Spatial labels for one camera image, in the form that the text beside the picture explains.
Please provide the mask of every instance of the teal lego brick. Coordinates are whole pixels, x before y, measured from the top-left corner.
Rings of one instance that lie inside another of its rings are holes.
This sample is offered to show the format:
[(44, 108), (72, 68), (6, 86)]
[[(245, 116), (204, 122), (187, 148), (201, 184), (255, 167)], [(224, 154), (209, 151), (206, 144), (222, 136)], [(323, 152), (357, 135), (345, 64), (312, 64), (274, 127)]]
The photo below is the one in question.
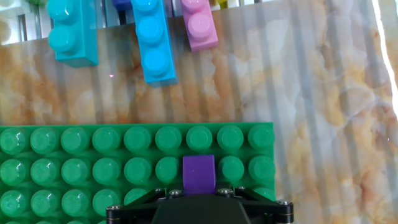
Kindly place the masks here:
[(99, 223), (105, 209), (182, 183), (212, 154), (217, 182), (275, 200), (272, 123), (0, 127), (0, 223)]
[(98, 65), (94, 0), (49, 0), (47, 12), (55, 58), (73, 68)]
[(152, 87), (178, 83), (162, 0), (131, 0), (145, 82)]

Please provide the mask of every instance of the marble table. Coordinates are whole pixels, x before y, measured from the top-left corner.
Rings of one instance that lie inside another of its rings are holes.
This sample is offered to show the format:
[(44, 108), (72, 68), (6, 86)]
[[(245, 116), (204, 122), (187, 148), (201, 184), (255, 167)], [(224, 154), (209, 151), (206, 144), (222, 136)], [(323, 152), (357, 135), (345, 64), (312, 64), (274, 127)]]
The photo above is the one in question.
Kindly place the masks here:
[(180, 84), (164, 88), (144, 82), (134, 24), (98, 29), (92, 68), (56, 62), (47, 39), (0, 46), (0, 124), (271, 121), (296, 223), (398, 223), (396, 4), (215, 11), (219, 46), (197, 53), (172, 18)]

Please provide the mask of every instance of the green lego stud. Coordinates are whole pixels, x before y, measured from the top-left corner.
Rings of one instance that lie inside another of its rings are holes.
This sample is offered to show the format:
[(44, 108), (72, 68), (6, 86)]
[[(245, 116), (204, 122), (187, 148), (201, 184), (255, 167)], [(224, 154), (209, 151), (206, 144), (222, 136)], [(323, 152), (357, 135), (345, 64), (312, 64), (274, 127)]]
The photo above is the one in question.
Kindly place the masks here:
[(119, 159), (102, 158), (93, 166), (93, 177), (98, 183), (109, 185), (119, 178), (121, 169)]
[(30, 221), (26, 218), (19, 218), (17, 220), (7, 222), (6, 224), (30, 224)]
[(30, 200), (32, 211), (40, 217), (49, 217), (60, 209), (61, 193), (58, 190), (40, 190)]
[(72, 217), (82, 217), (91, 207), (92, 194), (86, 189), (69, 190), (62, 197), (63, 211)]
[(240, 159), (226, 156), (218, 163), (218, 172), (230, 182), (236, 182), (243, 177), (244, 166)]
[(180, 162), (176, 158), (165, 157), (156, 164), (156, 177), (163, 183), (169, 184), (176, 178), (179, 167)]
[(57, 150), (59, 141), (60, 136), (58, 132), (52, 128), (36, 129), (30, 136), (32, 149), (41, 155), (46, 155)]
[(124, 135), (124, 145), (131, 152), (146, 150), (152, 141), (150, 132), (146, 128), (130, 128)]
[(217, 142), (227, 152), (237, 151), (243, 144), (243, 133), (237, 126), (224, 126), (218, 131)]
[(120, 146), (120, 134), (113, 128), (99, 128), (93, 135), (93, 146), (100, 153), (109, 153)]
[(249, 162), (249, 174), (256, 182), (271, 181), (275, 177), (275, 165), (266, 156), (256, 156)]
[(171, 126), (160, 128), (155, 136), (156, 146), (164, 152), (176, 151), (182, 142), (180, 131)]
[(264, 150), (274, 144), (275, 135), (272, 128), (259, 124), (250, 129), (248, 139), (253, 149)]
[(9, 155), (16, 155), (29, 148), (29, 135), (19, 128), (9, 128), (0, 135), (0, 148)]
[(124, 176), (132, 184), (144, 184), (152, 174), (152, 163), (144, 158), (130, 159), (124, 166)]
[(42, 221), (36, 224), (61, 224), (58, 218), (44, 218)]
[(195, 126), (187, 133), (188, 147), (194, 151), (204, 151), (211, 146), (213, 136), (210, 130), (204, 126)]
[(130, 204), (131, 202), (141, 198), (146, 193), (148, 193), (148, 191), (144, 189), (130, 190), (129, 193), (127, 193), (126, 196), (124, 197), (124, 205)]
[(18, 220), (18, 221), (11, 221), (7, 222), (6, 224), (30, 224), (28, 220)]
[(91, 174), (91, 162), (88, 159), (69, 159), (63, 163), (62, 178), (70, 185), (81, 185)]
[(17, 186), (30, 179), (29, 168), (26, 159), (9, 159), (1, 164), (1, 180), (8, 186)]
[(89, 148), (90, 137), (83, 128), (68, 128), (61, 136), (61, 145), (66, 152), (78, 154)]
[(93, 198), (93, 208), (96, 213), (105, 217), (106, 208), (112, 205), (120, 205), (122, 195), (118, 190), (103, 189), (97, 192)]
[(36, 184), (46, 186), (59, 179), (60, 166), (56, 159), (39, 159), (32, 164), (30, 176)]
[(80, 220), (70, 221), (67, 224), (90, 224), (90, 221), (88, 221), (87, 219), (80, 219)]
[(24, 212), (30, 209), (29, 199), (32, 196), (28, 190), (10, 190), (0, 198), (1, 211), (14, 218), (19, 218)]
[(275, 197), (275, 192), (271, 189), (268, 189), (266, 187), (258, 187), (256, 189), (254, 189), (253, 191), (255, 191), (255, 193), (262, 195), (266, 198), (268, 198), (269, 200), (275, 202), (276, 201), (276, 197)]

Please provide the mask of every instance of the lego stud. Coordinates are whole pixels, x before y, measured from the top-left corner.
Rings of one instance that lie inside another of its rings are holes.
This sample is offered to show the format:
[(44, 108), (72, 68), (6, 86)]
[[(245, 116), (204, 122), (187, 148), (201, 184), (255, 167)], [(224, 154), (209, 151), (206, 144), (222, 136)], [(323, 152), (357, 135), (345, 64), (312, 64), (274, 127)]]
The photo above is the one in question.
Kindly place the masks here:
[(177, 177), (180, 162), (174, 157), (161, 159), (155, 168), (157, 178), (163, 183), (169, 184)]
[(147, 16), (138, 24), (136, 33), (139, 36), (139, 40), (154, 44), (162, 38), (164, 27), (155, 17)]
[(268, 198), (269, 200), (275, 202), (275, 192), (271, 189), (268, 189), (266, 187), (257, 187), (253, 190), (255, 193), (262, 195), (265, 198)]
[(36, 129), (30, 137), (32, 149), (41, 155), (48, 154), (58, 149), (59, 141), (58, 133), (52, 128)]
[(243, 133), (236, 126), (224, 126), (218, 131), (217, 142), (227, 152), (237, 151), (243, 144)]
[(124, 135), (124, 145), (131, 152), (146, 150), (152, 141), (151, 134), (146, 128), (130, 128)]
[(94, 211), (103, 217), (106, 216), (106, 209), (112, 205), (121, 203), (121, 193), (118, 190), (103, 189), (97, 192), (93, 198)]
[(158, 0), (132, 0), (133, 9), (141, 12), (150, 12), (157, 4)]
[(249, 174), (256, 182), (266, 182), (275, 176), (275, 165), (266, 156), (256, 156), (249, 162)]
[(90, 224), (90, 223), (91, 222), (88, 219), (80, 218), (79, 220), (70, 221), (67, 224)]
[(56, 159), (39, 159), (32, 164), (30, 176), (41, 186), (46, 186), (60, 177), (60, 163)]
[(93, 166), (93, 177), (100, 184), (111, 185), (119, 178), (121, 168), (118, 159), (102, 158)]
[(142, 67), (148, 75), (161, 77), (169, 67), (169, 58), (161, 50), (151, 50), (145, 54)]
[(69, 159), (62, 165), (62, 178), (70, 185), (80, 185), (91, 174), (91, 163), (87, 159)]
[(274, 144), (275, 135), (272, 128), (259, 124), (250, 129), (248, 139), (253, 149), (264, 150)]
[(47, 4), (47, 12), (51, 19), (59, 22), (66, 22), (73, 17), (73, 1), (50, 0)]
[(63, 211), (72, 217), (82, 217), (91, 207), (92, 194), (86, 189), (69, 190), (62, 197)]
[(218, 172), (230, 182), (236, 182), (243, 177), (244, 166), (240, 159), (226, 156), (218, 163)]
[(188, 147), (194, 151), (204, 151), (211, 146), (213, 136), (204, 126), (195, 126), (187, 133)]
[(54, 51), (66, 55), (73, 55), (78, 50), (75, 32), (66, 26), (56, 27), (51, 31), (49, 45)]
[(203, 9), (206, 0), (181, 0), (182, 6), (189, 13), (194, 14)]
[(143, 195), (148, 193), (147, 190), (144, 189), (132, 189), (130, 190), (126, 196), (124, 197), (124, 205), (128, 205), (131, 202), (141, 198)]
[(49, 217), (60, 208), (61, 193), (58, 190), (40, 190), (30, 200), (32, 211), (40, 217)]
[(9, 159), (1, 164), (0, 177), (8, 186), (17, 186), (29, 179), (29, 163), (25, 159)]
[(188, 21), (188, 32), (195, 40), (206, 40), (213, 33), (212, 23), (206, 14), (196, 13)]
[(10, 190), (0, 198), (1, 211), (9, 217), (20, 217), (29, 209), (32, 194), (28, 190)]
[(16, 155), (29, 148), (29, 136), (18, 128), (9, 128), (0, 135), (0, 147), (9, 155)]
[(120, 146), (119, 133), (110, 127), (99, 128), (94, 132), (93, 145), (100, 153), (108, 153), (117, 150)]
[(163, 127), (155, 136), (156, 146), (164, 152), (176, 151), (182, 142), (180, 131), (175, 127)]
[(66, 152), (78, 154), (88, 149), (90, 137), (83, 128), (68, 128), (61, 136), (61, 145)]
[(151, 162), (141, 157), (130, 159), (124, 166), (124, 176), (132, 184), (144, 184), (151, 174)]

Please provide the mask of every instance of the screw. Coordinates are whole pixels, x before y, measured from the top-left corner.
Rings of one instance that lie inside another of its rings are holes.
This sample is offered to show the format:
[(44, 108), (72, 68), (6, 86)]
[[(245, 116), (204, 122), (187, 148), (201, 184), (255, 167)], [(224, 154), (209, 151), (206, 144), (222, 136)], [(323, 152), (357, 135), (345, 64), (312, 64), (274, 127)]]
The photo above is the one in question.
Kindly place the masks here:
[(182, 193), (181, 190), (171, 190), (171, 191), (169, 192), (169, 194), (170, 194), (170, 195), (173, 195), (173, 196), (180, 195), (181, 193)]
[(276, 201), (276, 203), (278, 203), (279, 205), (289, 205), (291, 202), (288, 200), (278, 200)]
[(231, 193), (233, 193), (234, 191), (233, 190), (231, 190), (231, 189), (219, 189), (218, 190), (218, 193), (220, 193), (220, 194), (231, 194)]
[(112, 205), (106, 208), (107, 210), (119, 210), (123, 207), (123, 205)]

